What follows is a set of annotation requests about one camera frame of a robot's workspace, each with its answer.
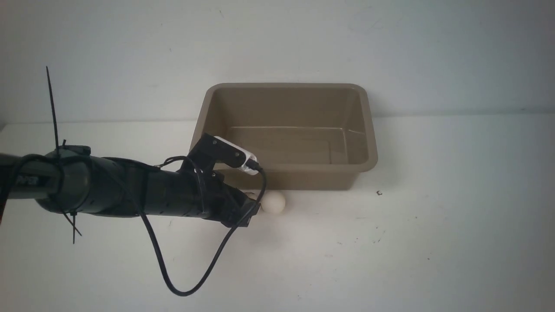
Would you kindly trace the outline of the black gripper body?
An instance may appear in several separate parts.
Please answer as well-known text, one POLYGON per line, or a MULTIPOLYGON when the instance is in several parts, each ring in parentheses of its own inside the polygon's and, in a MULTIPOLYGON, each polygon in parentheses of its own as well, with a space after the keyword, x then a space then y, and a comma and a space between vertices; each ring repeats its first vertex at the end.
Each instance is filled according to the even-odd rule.
POLYGON ((201 216, 207 221, 216 221, 231 227, 247 227, 252 216, 260 209, 260 202, 248 197, 224 183, 224 176, 218 172, 205 172, 201 216))

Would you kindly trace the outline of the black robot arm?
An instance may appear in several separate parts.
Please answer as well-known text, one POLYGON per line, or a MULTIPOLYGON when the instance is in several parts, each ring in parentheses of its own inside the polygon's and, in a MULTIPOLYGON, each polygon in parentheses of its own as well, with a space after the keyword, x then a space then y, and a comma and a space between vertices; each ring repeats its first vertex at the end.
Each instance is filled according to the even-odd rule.
POLYGON ((248 226, 260 202, 224 183, 214 162, 182 161, 176 171, 117 157, 95 157, 87 146, 66 146, 43 156, 1 154, 1 208, 8 199, 32 199, 57 215, 111 218, 140 215, 200 218, 226 227, 248 226))

